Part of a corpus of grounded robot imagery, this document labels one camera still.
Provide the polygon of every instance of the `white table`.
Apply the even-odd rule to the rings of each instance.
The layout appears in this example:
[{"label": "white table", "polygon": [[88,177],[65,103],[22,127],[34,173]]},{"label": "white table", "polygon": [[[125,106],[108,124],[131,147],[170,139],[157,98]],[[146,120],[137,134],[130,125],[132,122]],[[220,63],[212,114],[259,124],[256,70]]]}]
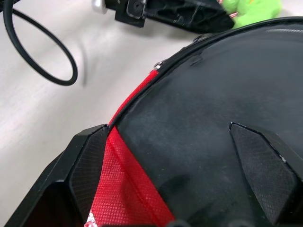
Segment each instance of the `white table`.
[{"label": "white table", "polygon": [[[303,15],[301,0],[283,0],[282,16]],[[79,69],[71,87],[46,81],[15,51],[0,16],[0,226],[43,169],[73,135],[107,123],[153,65],[196,36],[146,20],[138,29],[114,21],[114,12],[93,12],[90,0],[22,0],[15,8],[54,32]],[[60,49],[15,18],[20,40],[38,63],[58,77],[71,76]]]}]

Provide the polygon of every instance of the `textured plastic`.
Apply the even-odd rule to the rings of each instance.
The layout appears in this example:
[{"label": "textured plastic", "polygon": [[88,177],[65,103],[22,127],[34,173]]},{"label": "textured plastic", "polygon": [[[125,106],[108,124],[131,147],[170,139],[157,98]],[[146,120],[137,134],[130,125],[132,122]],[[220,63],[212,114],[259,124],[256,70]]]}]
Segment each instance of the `textured plastic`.
[{"label": "textured plastic", "polygon": [[147,0],[143,14],[196,33],[222,32],[234,25],[217,0]]},{"label": "textured plastic", "polygon": [[247,181],[268,220],[279,223],[294,199],[299,179],[262,135],[234,123],[230,131]]},{"label": "textured plastic", "polygon": [[107,128],[92,134],[82,148],[82,154],[71,171],[70,185],[77,208],[85,223],[93,203],[103,163]]}]

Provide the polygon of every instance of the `red fabric trim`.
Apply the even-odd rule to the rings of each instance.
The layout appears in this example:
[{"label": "red fabric trim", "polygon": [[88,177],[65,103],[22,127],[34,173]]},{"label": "red fabric trim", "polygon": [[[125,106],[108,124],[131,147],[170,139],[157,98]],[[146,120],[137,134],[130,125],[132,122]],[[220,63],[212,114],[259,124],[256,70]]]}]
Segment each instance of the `red fabric trim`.
[{"label": "red fabric trim", "polygon": [[114,117],[112,118],[112,120],[118,115],[118,113],[120,113],[120,111],[126,106],[126,104],[139,92],[141,91],[152,79],[155,78],[155,76],[158,74],[157,70],[153,70],[150,72],[150,74],[148,75],[147,78],[145,78],[145,80],[135,89],[135,91],[133,91],[129,97],[127,97],[127,99],[122,103],[122,105],[119,107],[119,109],[116,111]]},{"label": "red fabric trim", "polygon": [[[124,101],[115,116],[155,76],[152,71]],[[137,162],[116,127],[108,136],[101,179],[91,212],[98,226],[157,225],[174,220],[157,189]]]}]

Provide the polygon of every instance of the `black cable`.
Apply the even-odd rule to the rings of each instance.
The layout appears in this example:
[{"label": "black cable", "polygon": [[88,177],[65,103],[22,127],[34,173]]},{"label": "black cable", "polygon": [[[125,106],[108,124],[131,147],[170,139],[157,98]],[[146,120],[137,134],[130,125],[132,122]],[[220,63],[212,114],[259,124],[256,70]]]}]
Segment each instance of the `black cable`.
[{"label": "black cable", "polygon": [[[58,85],[63,85],[63,86],[70,86],[74,84],[77,80],[78,77],[78,69],[76,62],[74,58],[72,57],[71,53],[69,50],[61,43],[61,41],[54,36],[50,31],[48,31],[45,27],[43,27],[41,24],[33,20],[32,18],[24,15],[23,13],[13,9],[13,4],[14,0],[4,0],[4,5],[3,5],[3,19],[4,19],[4,24],[5,28],[8,32],[9,38],[12,41],[13,45],[15,46],[16,50],[19,52],[19,54],[24,58],[24,60],[38,73],[41,74],[44,78],[48,79],[49,81],[58,84]],[[47,36],[49,36],[60,48],[63,50],[65,55],[68,57],[68,59],[71,62],[72,66],[72,77],[70,80],[61,80],[58,79],[48,72],[46,72],[43,68],[41,68],[40,65],[38,65],[32,58],[31,56],[26,52],[24,47],[22,46],[21,42],[19,41],[16,31],[14,29],[14,24],[13,24],[13,14],[16,16],[24,19],[28,23],[32,24],[33,26],[37,27],[40,31],[44,32]]]}]

